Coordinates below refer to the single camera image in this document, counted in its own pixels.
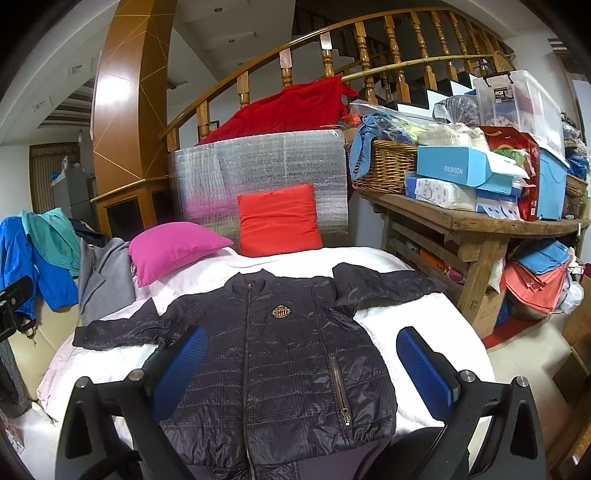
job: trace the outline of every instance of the teal shirt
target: teal shirt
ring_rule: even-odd
[[[66,268],[75,277],[80,269],[80,241],[72,223],[61,208],[37,215],[21,211],[25,234],[43,259],[56,267]]]

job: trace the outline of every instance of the zipper pull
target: zipper pull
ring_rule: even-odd
[[[340,414],[343,416],[343,421],[346,426],[351,425],[351,413],[348,408],[342,408]]]

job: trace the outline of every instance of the plastic bag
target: plastic bag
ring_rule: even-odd
[[[463,123],[470,127],[480,125],[478,98],[454,95],[433,106],[433,119],[439,123]]]
[[[417,137],[420,145],[474,147],[488,151],[488,142],[480,128],[470,128],[464,124],[431,124]]]
[[[574,175],[578,179],[583,181],[587,181],[587,172],[589,172],[589,160],[581,155],[571,155],[567,157],[567,162],[569,162],[569,173]]]
[[[412,121],[403,113],[381,105],[366,102],[365,100],[355,100],[354,102],[351,102],[349,109],[351,113],[356,113],[362,117],[365,115],[373,115],[375,113],[388,117],[392,126],[400,130],[405,130],[414,143],[417,142],[418,135],[424,132],[426,128],[425,125],[420,125]]]
[[[563,300],[563,302],[559,305],[559,309],[567,314],[570,314],[575,310],[576,307],[581,305],[584,297],[585,292],[583,287],[574,281],[570,284],[569,292],[566,294],[566,298]]]
[[[562,122],[562,132],[565,140],[575,140],[581,134],[581,132],[567,122]]]

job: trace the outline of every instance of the pillow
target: pillow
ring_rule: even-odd
[[[241,255],[268,257],[322,248],[310,184],[240,195],[238,213]]]
[[[232,241],[192,222],[157,225],[142,232],[129,244],[138,287],[199,260],[201,257],[229,247]]]

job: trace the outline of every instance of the embroidered badge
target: embroidered badge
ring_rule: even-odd
[[[287,308],[285,305],[278,305],[273,309],[271,314],[278,319],[284,319],[291,313],[291,310]]]

